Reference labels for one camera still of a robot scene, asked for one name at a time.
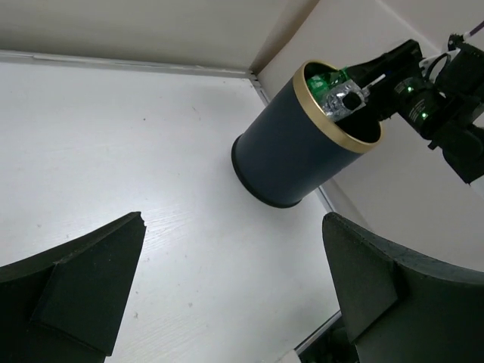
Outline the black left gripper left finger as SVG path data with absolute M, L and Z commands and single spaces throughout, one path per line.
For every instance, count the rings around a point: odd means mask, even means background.
M 146 227 L 139 212 L 1 268 L 3 362 L 113 354 Z

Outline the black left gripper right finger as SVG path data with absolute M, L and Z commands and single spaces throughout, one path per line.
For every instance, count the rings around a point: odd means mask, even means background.
M 380 237 L 337 213 L 322 238 L 361 362 L 481 362 L 483 273 Z

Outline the dark label black cap bottle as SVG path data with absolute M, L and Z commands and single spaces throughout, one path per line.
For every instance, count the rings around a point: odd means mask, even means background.
M 332 122 L 337 123 L 366 106 L 369 90 L 352 79 L 335 85 L 321 97 L 320 108 Z

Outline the green plastic bottle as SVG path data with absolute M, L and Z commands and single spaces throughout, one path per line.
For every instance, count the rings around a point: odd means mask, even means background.
M 348 81 L 346 69 L 333 71 L 329 73 L 320 73 L 311 76 L 306 80 L 306 85 L 316 101 L 321 101 L 322 98 L 334 87 Z

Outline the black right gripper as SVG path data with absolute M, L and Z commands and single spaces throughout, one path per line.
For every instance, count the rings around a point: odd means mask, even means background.
M 483 51 L 466 42 L 434 82 L 422 76 L 420 45 L 409 39 L 368 62 L 347 68 L 360 88 L 368 88 L 365 109 L 376 121 L 398 114 L 426 140 L 473 139 L 475 119 L 483 112 Z

